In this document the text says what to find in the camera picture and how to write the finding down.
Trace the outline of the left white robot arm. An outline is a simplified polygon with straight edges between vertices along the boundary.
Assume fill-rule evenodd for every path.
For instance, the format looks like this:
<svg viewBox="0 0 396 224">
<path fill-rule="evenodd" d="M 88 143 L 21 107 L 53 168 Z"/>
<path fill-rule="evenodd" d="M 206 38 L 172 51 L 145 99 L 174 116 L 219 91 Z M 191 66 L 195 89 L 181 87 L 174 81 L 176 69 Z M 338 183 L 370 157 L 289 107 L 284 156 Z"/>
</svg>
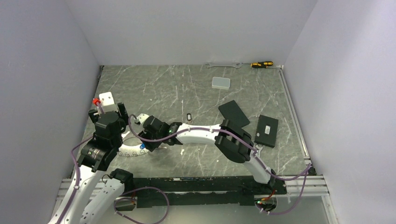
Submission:
<svg viewBox="0 0 396 224">
<path fill-rule="evenodd" d="M 99 105 L 97 110 L 89 111 L 89 116 L 95 132 L 83 141 L 86 145 L 79 158 L 73 160 L 75 174 L 51 224 L 96 224 L 117 197 L 128 196 L 134 190 L 133 174 L 117 168 L 109 174 L 104 187 L 92 195 L 123 143 L 128 113 L 123 103 L 117 103 L 114 109 Z"/>
</svg>

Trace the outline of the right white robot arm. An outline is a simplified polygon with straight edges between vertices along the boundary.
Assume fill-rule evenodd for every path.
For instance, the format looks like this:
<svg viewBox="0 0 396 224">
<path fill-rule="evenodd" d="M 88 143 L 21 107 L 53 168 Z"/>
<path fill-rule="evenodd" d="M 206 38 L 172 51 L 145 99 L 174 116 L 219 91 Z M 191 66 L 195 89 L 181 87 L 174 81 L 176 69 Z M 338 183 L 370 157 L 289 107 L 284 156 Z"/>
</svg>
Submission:
<svg viewBox="0 0 396 224">
<path fill-rule="evenodd" d="M 274 172 L 260 158 L 251 135 L 230 120 L 211 126 L 194 126 L 181 122 L 167 124 L 154 116 L 140 114 L 134 117 L 134 123 L 142 126 L 136 137 L 149 151 L 154 151 L 161 144 L 215 145 L 228 160 L 244 165 L 257 182 L 260 192 L 268 194 L 276 186 Z"/>
</svg>

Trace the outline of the black tag key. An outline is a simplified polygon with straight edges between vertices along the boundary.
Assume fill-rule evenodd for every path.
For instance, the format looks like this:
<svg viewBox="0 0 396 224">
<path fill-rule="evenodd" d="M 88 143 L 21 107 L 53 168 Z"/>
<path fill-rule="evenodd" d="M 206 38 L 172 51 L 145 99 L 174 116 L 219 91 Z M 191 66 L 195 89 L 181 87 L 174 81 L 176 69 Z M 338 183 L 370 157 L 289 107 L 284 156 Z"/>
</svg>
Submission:
<svg viewBox="0 0 396 224">
<path fill-rule="evenodd" d="M 187 113 L 187 114 L 186 114 L 186 118 L 187 118 L 187 122 L 188 122 L 189 124 L 192 124 L 192 114 L 191 114 L 191 113 Z"/>
</svg>

